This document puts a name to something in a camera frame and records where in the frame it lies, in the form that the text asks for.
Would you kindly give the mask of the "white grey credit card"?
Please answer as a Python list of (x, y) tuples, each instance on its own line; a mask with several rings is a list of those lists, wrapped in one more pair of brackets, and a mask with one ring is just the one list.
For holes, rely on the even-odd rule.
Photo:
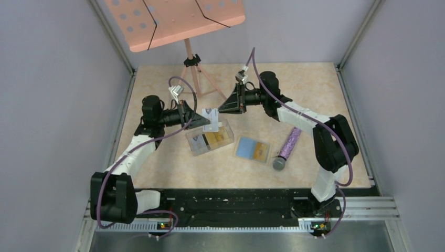
[(204, 132), (219, 131), (219, 111), (217, 108), (203, 108), (202, 116), (210, 121), (209, 124), (203, 126)]

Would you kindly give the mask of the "clear plastic card box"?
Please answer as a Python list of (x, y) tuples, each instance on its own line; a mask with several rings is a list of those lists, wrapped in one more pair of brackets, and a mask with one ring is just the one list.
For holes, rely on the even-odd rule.
[(234, 143), (235, 136), (228, 120), (220, 121), (218, 126), (217, 132), (204, 132), (203, 128), (198, 128), (185, 134), (193, 156), (199, 156)]

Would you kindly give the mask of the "yellow credit card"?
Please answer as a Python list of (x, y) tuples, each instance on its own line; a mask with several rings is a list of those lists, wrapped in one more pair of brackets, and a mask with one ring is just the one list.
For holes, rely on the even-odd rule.
[(218, 132), (214, 132), (214, 137), (216, 140), (216, 143), (219, 146), (224, 146), (227, 144), (232, 143), (232, 137), (230, 132), (227, 130), (226, 127), (220, 127)]
[(255, 144), (252, 159), (258, 162), (266, 162), (269, 153), (269, 144), (257, 142)]

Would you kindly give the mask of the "purple glitter microphone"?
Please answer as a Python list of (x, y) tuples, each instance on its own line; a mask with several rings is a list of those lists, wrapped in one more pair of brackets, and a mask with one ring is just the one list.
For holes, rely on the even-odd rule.
[(287, 160), (289, 159), (301, 133), (302, 130), (299, 128), (295, 127), (292, 129), (279, 154), (274, 158), (272, 162), (272, 167), (274, 170), (282, 171), (285, 168)]

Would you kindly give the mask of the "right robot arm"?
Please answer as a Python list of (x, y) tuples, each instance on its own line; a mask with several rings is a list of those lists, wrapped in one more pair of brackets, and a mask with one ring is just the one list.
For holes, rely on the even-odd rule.
[(308, 210), (314, 216), (322, 216), (329, 210), (328, 200), (333, 198), (336, 187), (340, 185), (340, 174), (351, 170), (352, 160), (359, 153), (349, 122), (341, 114), (328, 117), (297, 105), (281, 94), (279, 80), (272, 71), (264, 71), (258, 77), (259, 88), (247, 89), (244, 71), (238, 72), (233, 92), (218, 111), (242, 114), (248, 106), (261, 105), (269, 117), (288, 123), (312, 137), (320, 168), (311, 188)]

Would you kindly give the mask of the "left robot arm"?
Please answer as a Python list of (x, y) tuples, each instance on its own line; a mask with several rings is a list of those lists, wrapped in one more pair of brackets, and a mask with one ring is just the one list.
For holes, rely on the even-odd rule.
[(149, 210), (162, 217), (168, 211), (168, 202), (159, 191), (138, 192), (133, 184), (146, 159), (168, 136), (166, 127), (179, 125), (182, 130), (210, 124), (210, 120), (191, 108), (185, 100), (174, 109), (164, 109), (158, 96), (142, 100), (142, 116), (132, 140), (122, 155), (105, 171), (95, 172), (90, 180), (90, 215), (98, 224), (108, 222), (129, 224), (137, 215)]

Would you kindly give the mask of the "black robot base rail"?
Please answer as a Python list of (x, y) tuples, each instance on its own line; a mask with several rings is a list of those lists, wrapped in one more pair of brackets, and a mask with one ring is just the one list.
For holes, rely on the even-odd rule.
[(304, 218), (340, 216), (334, 197), (319, 203), (309, 189), (161, 189), (160, 206), (147, 217), (178, 216), (177, 227), (297, 227)]

